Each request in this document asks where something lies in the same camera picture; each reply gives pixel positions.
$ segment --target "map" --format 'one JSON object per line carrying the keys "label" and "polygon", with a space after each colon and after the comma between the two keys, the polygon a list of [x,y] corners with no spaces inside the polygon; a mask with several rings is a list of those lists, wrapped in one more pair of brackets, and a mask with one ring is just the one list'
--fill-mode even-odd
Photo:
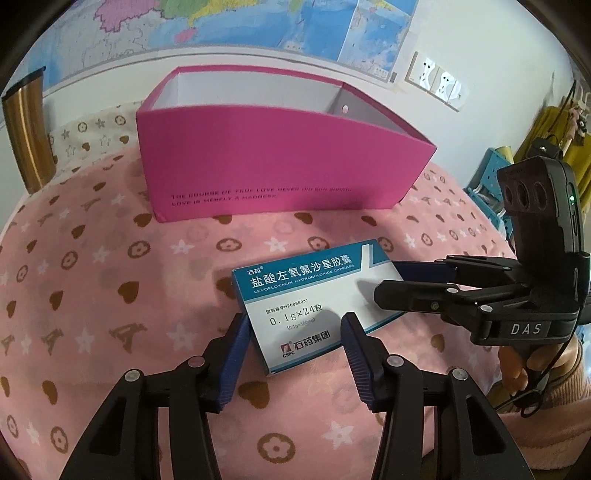
{"label": "map", "polygon": [[78,0],[37,40],[13,82],[46,66],[48,89],[134,54],[214,45],[293,51],[387,80],[417,2]]}

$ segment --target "white wall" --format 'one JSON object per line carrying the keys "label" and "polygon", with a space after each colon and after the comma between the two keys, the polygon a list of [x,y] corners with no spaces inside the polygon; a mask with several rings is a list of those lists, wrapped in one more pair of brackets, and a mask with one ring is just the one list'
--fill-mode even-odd
{"label": "white wall", "polygon": [[[277,54],[284,58],[279,59],[251,55],[256,53],[252,49],[223,47],[195,49],[190,54],[184,50],[181,56],[178,51],[161,52],[157,59],[138,56],[133,64],[114,68],[109,64],[105,71],[97,67],[79,81],[71,79],[55,87],[46,97],[47,128],[141,100],[178,65],[283,67],[343,79],[386,104],[438,146],[434,161],[465,186],[487,148],[510,145],[516,150],[543,102],[556,105],[561,101],[572,81],[569,58],[552,34],[516,0],[439,0],[419,2],[418,8],[432,11],[428,17],[422,12],[427,20],[415,41],[405,45],[407,52],[395,67],[398,80],[388,89],[338,67],[330,70],[294,62],[295,57],[286,54]],[[461,112],[404,82],[410,48],[428,55],[470,88]],[[5,129],[0,129],[0,225],[23,192]]]}

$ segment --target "blue gripper pad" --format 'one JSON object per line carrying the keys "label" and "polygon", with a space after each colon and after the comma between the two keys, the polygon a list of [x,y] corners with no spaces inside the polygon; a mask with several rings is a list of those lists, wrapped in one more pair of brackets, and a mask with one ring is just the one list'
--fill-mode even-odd
{"label": "blue gripper pad", "polygon": [[382,361],[388,357],[388,351],[381,340],[366,335],[354,313],[343,316],[340,334],[359,398],[373,411],[378,400],[374,382],[384,377]]}
{"label": "blue gripper pad", "polygon": [[[230,335],[232,325],[226,335]],[[229,347],[226,354],[225,362],[219,373],[219,391],[217,395],[217,403],[221,411],[224,406],[232,399],[236,382],[238,381],[238,374],[242,368],[246,349],[251,339],[250,320],[247,315],[242,315],[237,331],[235,333],[234,342]]]}

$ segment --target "round hole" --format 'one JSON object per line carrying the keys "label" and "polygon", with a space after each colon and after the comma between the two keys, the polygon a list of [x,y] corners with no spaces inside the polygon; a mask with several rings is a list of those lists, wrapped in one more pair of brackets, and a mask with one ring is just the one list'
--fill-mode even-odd
{"label": "round hole", "polygon": [[505,201],[507,205],[513,204],[513,193],[509,187],[505,187]]}
{"label": "round hole", "polygon": [[519,199],[519,203],[521,206],[527,208],[530,206],[530,196],[527,193],[527,189],[523,183],[517,185],[517,198]]}
{"label": "round hole", "polygon": [[544,210],[548,205],[548,197],[546,195],[546,190],[544,186],[540,182],[536,182],[534,185],[534,195],[535,201],[538,203],[538,206],[541,210]]}

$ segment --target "cspc logo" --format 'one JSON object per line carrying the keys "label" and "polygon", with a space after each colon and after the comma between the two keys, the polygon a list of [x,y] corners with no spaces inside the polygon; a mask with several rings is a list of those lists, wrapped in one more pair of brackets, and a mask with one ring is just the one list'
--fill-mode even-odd
{"label": "cspc logo", "polygon": [[291,345],[289,343],[284,343],[281,345],[281,351],[283,352],[283,358],[287,358],[290,355],[295,355],[296,353],[291,349]]}

